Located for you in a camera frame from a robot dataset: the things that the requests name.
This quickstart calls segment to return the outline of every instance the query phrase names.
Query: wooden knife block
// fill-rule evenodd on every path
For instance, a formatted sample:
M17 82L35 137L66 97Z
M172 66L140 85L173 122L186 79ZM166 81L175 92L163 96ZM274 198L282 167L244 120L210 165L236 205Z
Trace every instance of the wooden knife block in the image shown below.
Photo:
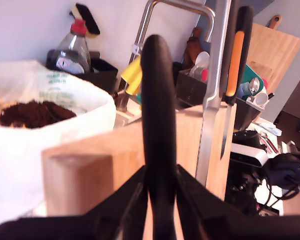
M226 191L236 107L232 107L221 160L225 106L219 109L215 120L206 188L222 200ZM202 105L176 113L177 163L192 176L196 173L202 121ZM47 214L84 214L110 196L145 164L142 123L45 150L42 163ZM177 236L182 238L177 208L175 226ZM143 239L152 239L151 207L148 207Z

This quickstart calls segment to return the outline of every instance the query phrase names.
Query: label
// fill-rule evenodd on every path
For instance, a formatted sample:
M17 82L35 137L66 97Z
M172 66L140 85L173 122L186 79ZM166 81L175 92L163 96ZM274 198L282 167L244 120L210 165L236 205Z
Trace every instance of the label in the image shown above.
M56 61L56 66L71 74L84 74L85 70L81 64L70 60L69 58L59 57Z

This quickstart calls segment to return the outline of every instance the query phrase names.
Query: white cup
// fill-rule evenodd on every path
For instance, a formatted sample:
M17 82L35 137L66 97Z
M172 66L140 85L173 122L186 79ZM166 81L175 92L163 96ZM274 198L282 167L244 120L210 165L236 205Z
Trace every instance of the white cup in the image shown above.
M263 87L262 90L254 96L254 103L259 106L262 106L266 104L267 101L268 101L268 94L266 88Z

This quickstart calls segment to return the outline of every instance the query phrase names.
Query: yellow sponge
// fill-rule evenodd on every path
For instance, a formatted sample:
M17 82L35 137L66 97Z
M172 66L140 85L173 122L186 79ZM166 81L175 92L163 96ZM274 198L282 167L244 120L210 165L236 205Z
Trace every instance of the yellow sponge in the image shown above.
M142 69L140 65L141 57L138 56L129 66L121 73L121 77L129 86L125 90L129 95L137 95L142 80Z

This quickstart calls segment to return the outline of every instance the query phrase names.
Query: bottle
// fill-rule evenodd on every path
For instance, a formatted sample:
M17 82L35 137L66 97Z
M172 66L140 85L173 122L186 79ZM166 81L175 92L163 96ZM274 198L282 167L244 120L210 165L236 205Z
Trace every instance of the bottle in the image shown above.
M54 69L70 74L90 72L90 54L86 42L86 21L75 19L70 32L65 36L51 57Z

